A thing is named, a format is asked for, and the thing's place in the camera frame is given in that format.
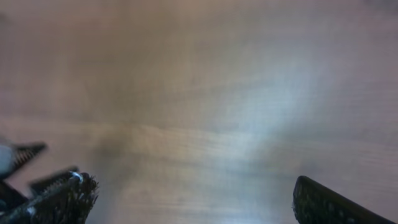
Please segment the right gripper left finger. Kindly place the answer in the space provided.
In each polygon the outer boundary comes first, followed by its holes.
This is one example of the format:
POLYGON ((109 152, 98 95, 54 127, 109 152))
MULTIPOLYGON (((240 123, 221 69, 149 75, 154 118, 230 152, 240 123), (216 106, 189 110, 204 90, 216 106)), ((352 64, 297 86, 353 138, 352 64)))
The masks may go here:
POLYGON ((98 198, 98 182, 73 172, 68 182, 27 198, 1 184, 1 224, 85 224, 98 198))

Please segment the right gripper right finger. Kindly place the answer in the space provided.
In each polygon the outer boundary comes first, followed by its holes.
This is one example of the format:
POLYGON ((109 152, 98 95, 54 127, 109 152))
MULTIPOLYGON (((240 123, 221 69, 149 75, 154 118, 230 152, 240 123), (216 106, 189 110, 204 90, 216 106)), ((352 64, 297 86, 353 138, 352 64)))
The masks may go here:
POLYGON ((304 175, 296 180, 292 209, 300 224, 394 224, 304 175))

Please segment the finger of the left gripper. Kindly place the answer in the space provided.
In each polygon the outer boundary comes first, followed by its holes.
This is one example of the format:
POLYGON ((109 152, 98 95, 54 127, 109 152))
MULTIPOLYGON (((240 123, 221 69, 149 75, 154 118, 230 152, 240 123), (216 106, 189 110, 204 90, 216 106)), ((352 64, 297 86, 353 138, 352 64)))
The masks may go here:
POLYGON ((13 145, 14 158, 12 159, 12 171, 17 171, 31 160, 46 150, 44 142, 31 142, 27 144, 13 145))
POLYGON ((67 167, 66 169, 33 180, 29 183, 30 191, 33 195, 39 195, 56 185, 68 182, 68 180, 73 177, 73 172, 79 172, 79 168, 77 166, 67 167))

